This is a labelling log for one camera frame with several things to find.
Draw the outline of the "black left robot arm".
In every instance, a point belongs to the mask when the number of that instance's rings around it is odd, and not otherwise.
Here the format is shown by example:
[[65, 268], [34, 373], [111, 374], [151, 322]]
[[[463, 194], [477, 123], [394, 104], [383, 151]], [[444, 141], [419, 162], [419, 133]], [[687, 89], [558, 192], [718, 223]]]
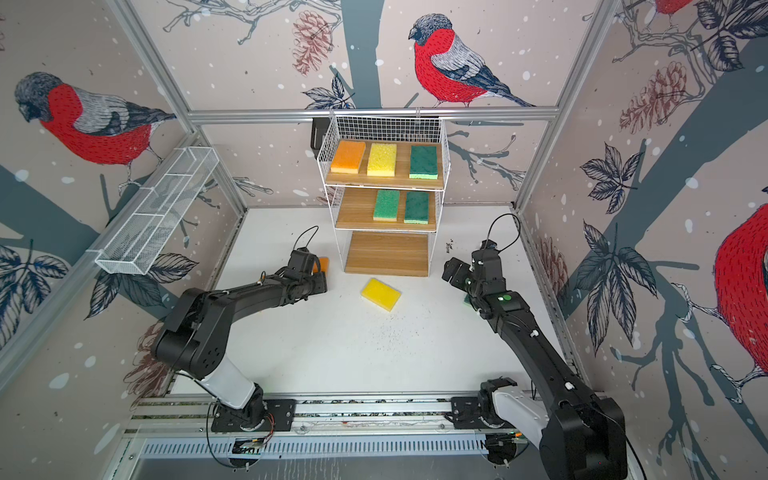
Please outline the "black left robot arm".
[[227, 356], [232, 325], [326, 291], [321, 259], [305, 247], [295, 249], [286, 266], [255, 283], [229, 290], [186, 290], [164, 321], [151, 355], [186, 373], [220, 404], [258, 423], [264, 416], [263, 390]]

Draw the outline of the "dark green sponge carried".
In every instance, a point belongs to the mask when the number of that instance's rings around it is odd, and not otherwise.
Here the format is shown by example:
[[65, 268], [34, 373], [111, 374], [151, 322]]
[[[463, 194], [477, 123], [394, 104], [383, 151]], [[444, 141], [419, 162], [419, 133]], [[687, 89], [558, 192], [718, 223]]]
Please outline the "dark green sponge carried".
[[410, 149], [409, 178], [419, 180], [438, 179], [437, 147], [413, 145]]

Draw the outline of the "yellow sponge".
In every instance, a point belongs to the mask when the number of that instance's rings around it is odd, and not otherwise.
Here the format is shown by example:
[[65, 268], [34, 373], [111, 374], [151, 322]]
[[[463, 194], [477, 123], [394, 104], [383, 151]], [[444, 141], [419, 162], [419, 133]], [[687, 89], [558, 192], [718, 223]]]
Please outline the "yellow sponge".
[[372, 143], [366, 174], [369, 177], [394, 177], [397, 148], [398, 146], [392, 143]]
[[374, 305], [391, 312], [402, 293], [390, 285], [371, 278], [361, 291], [361, 296]]

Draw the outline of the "light green sponge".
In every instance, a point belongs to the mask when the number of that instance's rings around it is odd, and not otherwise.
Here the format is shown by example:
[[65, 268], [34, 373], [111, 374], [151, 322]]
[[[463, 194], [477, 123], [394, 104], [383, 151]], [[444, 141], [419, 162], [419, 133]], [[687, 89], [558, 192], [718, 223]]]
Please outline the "light green sponge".
[[373, 220], [376, 222], [396, 222], [399, 201], [400, 192], [398, 190], [379, 190], [376, 194]]

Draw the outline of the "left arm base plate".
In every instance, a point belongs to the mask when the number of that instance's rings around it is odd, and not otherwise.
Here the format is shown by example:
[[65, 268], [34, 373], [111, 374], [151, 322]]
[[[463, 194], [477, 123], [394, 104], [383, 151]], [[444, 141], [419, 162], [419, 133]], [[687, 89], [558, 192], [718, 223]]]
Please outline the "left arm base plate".
[[294, 399], [261, 399], [240, 410], [218, 404], [210, 429], [214, 433], [289, 432], [296, 406]]

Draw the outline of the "dark green sponge front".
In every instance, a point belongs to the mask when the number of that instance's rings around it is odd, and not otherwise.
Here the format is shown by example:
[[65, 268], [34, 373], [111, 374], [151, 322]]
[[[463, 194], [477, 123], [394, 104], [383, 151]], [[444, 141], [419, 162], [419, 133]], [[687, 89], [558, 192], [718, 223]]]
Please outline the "dark green sponge front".
[[410, 191], [406, 194], [404, 223], [427, 225], [429, 223], [430, 194], [426, 191]]

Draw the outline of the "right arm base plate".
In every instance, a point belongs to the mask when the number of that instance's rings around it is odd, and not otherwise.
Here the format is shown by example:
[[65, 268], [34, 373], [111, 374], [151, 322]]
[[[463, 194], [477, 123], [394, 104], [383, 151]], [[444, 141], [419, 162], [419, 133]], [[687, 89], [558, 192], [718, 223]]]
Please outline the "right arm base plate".
[[443, 417], [455, 429], [517, 428], [536, 426], [540, 416], [520, 398], [508, 394], [490, 397], [453, 397], [450, 409]]

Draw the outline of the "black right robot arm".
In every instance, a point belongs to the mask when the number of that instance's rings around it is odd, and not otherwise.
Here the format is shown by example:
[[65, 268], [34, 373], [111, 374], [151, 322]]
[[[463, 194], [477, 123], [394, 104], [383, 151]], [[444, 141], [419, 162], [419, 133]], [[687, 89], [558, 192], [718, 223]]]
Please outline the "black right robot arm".
[[540, 398], [515, 384], [487, 383], [480, 416], [509, 423], [539, 451], [551, 479], [624, 479], [628, 475], [625, 418], [567, 365], [541, 331], [528, 303], [508, 289], [500, 252], [486, 240], [470, 262], [445, 262], [442, 278], [463, 291], [473, 310], [514, 352]]

